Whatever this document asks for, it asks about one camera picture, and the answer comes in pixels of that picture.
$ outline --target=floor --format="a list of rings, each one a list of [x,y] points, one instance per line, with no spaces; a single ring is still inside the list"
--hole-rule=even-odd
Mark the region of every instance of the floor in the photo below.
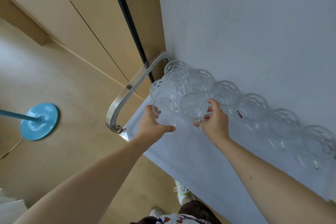
[[[23,140],[0,160],[5,195],[24,199],[30,207],[71,175],[126,144],[105,125],[106,112],[122,86],[54,42],[39,46],[1,18],[0,50],[1,109],[25,113],[51,102],[61,110],[59,125],[49,137]],[[118,123],[124,125],[141,102],[133,95]],[[0,116],[0,157],[20,140],[19,124]],[[173,178],[142,156],[101,223],[138,221],[153,207],[177,212],[173,188]]]

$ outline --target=blue mop handle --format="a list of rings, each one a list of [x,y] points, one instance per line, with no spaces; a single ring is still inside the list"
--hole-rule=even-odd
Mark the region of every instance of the blue mop handle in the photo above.
[[[7,116],[7,117],[12,117],[12,118],[17,118],[17,119],[22,119],[22,120],[31,120],[31,121],[42,121],[42,119],[32,117],[32,116],[27,116],[23,114],[19,114],[16,112],[8,112],[5,110],[0,109],[0,115]]]

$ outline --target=label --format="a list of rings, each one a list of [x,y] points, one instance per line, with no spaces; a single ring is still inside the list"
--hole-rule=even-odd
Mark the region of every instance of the label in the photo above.
[[[239,112],[239,111],[237,111],[237,114],[239,115],[239,117],[241,117],[241,118],[243,117],[243,116],[240,114],[240,112]]]

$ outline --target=brown shorts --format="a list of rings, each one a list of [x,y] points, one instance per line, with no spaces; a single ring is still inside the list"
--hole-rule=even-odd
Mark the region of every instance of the brown shorts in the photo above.
[[[193,200],[191,202],[185,203],[180,211],[179,214],[188,214],[194,216],[197,219],[206,220],[211,224],[221,224],[219,219],[213,214],[213,212],[202,202],[198,200]],[[158,221],[155,217],[145,217],[137,224],[155,224]]]

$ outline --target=white sneaker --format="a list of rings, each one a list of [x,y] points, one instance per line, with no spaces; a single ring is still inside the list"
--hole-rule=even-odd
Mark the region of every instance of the white sneaker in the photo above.
[[[155,218],[160,218],[160,216],[163,215],[163,212],[161,211],[160,208],[153,208],[151,211],[150,211],[150,214],[149,216],[151,217],[155,217]]]
[[[182,205],[182,200],[185,197],[190,197],[191,199],[195,200],[194,195],[188,190],[186,187],[184,187],[182,184],[180,184],[177,180],[174,180],[176,187],[174,188],[174,191],[177,192],[177,198],[180,202],[180,205]]]

